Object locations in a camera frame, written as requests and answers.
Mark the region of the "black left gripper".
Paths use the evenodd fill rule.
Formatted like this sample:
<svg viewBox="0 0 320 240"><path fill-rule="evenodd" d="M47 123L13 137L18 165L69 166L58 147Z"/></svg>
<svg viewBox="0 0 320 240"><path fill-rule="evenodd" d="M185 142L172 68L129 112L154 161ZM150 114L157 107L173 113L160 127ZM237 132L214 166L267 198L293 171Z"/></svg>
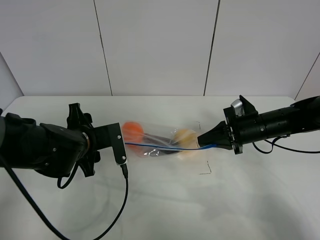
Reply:
<svg viewBox="0 0 320 240"><path fill-rule="evenodd" d="M67 127L41 123L48 138L47 154L35 171L50 178L71 175L73 167L79 165L85 177L94 176L94 165L100 161L94 135L92 117L83 113L79 103L68 105Z"/></svg>

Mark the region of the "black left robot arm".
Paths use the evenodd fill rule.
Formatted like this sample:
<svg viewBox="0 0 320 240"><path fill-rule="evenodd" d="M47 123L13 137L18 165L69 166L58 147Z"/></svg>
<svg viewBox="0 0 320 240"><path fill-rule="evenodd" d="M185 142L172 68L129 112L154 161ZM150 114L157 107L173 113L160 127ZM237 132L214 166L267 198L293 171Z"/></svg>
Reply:
<svg viewBox="0 0 320 240"><path fill-rule="evenodd" d="M66 188L78 167L85 177L95 174L94 164L101 157L96 149L96 137L89 113L83 113L79 103L69 106L67 127L37 124L32 118L7 113L0 118L0 166L5 168L13 182L44 224L60 239L63 236L46 218L27 192L14 169L30 169L60 182L67 178Z"/></svg>

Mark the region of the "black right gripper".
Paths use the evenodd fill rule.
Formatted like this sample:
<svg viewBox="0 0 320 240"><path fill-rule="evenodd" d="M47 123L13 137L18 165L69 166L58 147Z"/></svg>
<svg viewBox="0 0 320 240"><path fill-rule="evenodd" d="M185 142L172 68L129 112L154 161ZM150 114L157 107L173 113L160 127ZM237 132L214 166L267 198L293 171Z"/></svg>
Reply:
<svg viewBox="0 0 320 240"><path fill-rule="evenodd" d="M236 155L243 153L244 129L249 128L249 122L259 114L256 108L242 95L239 98L244 107L244 115L236 116L233 107L223 110L225 121L221 121L211 130L197 137L200 146L213 145L214 148L233 150Z"/></svg>

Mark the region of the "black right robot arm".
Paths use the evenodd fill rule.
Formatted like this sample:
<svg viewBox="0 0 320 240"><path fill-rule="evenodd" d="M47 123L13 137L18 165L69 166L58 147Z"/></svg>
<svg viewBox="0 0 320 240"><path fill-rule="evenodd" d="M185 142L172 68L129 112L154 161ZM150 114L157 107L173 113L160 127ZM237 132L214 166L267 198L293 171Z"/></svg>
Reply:
<svg viewBox="0 0 320 240"><path fill-rule="evenodd" d="M280 139L320 129L320 97L300 100L288 107L258 113L242 95L223 110L225 120L197 137L198 145L233 150L241 154L243 145Z"/></svg>

